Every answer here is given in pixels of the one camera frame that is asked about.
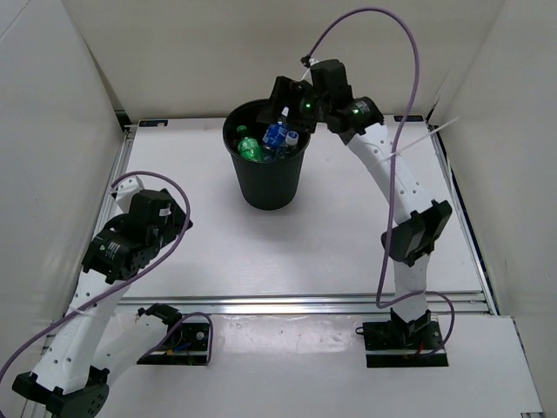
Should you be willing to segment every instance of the bottle cap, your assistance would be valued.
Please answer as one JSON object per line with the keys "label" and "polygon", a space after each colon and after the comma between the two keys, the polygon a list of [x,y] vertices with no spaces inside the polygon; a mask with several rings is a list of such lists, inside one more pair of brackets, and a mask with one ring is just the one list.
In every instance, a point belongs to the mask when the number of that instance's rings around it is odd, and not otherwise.
{"label": "bottle cap", "polygon": [[297,145],[298,144],[298,137],[299,137],[299,135],[296,131],[289,131],[286,134],[285,141],[288,145]]}

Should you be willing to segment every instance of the black trash can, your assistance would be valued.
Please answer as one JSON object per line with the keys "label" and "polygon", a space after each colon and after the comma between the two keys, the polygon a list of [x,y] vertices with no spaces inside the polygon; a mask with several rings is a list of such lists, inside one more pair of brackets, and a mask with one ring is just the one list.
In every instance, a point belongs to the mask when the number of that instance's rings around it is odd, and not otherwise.
{"label": "black trash can", "polygon": [[289,159],[258,163],[240,157],[238,153],[240,136],[236,128],[239,125],[247,126],[249,133],[261,144],[268,125],[260,124],[256,121],[256,117],[264,103],[265,100],[254,100],[232,111],[226,118],[223,138],[226,149],[232,157],[244,199],[258,209],[272,211],[288,205],[296,195],[304,152],[310,143],[310,134],[298,132],[299,151]]}

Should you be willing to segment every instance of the green plastic bottle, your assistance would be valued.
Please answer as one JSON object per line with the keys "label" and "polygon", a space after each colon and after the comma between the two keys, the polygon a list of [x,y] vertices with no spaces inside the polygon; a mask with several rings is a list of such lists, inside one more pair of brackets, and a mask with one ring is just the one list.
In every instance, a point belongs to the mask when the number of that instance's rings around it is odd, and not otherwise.
{"label": "green plastic bottle", "polygon": [[263,154],[261,153],[261,148],[259,148],[258,141],[250,135],[247,131],[247,127],[240,125],[236,132],[240,134],[242,140],[238,144],[238,152],[240,155],[250,161],[263,161]]}

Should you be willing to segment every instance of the plastic bottle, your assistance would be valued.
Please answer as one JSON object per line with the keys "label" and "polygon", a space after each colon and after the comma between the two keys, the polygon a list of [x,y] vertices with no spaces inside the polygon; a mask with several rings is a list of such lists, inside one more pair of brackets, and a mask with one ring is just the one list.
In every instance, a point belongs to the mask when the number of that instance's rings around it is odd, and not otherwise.
{"label": "plastic bottle", "polygon": [[236,132],[239,133],[242,138],[238,144],[238,152],[240,155],[250,161],[263,161],[263,155],[261,154],[258,141],[250,135],[247,131],[247,127],[240,125],[236,128]]}
{"label": "plastic bottle", "polygon": [[298,149],[299,135],[296,131],[289,131],[283,144],[277,148],[277,159],[287,159]]}
{"label": "plastic bottle", "polygon": [[285,122],[288,116],[288,108],[285,107],[282,111],[282,115],[278,119],[278,122],[273,125],[269,125],[267,132],[263,137],[263,144],[261,145],[261,151],[263,152],[263,160],[266,162],[272,162],[275,159],[277,149],[285,142],[286,129]]}

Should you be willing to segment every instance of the blue plastic bottle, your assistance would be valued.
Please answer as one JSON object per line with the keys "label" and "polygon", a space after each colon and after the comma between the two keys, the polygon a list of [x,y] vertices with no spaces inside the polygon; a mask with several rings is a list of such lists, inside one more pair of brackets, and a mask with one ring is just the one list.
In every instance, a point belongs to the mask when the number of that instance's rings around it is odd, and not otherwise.
{"label": "blue plastic bottle", "polygon": [[286,129],[285,126],[287,116],[288,108],[285,107],[282,111],[281,117],[278,119],[278,122],[276,124],[269,125],[267,132],[263,137],[261,151],[263,152],[263,160],[268,163],[275,160],[277,149],[285,142],[286,133],[288,133],[288,129]]}

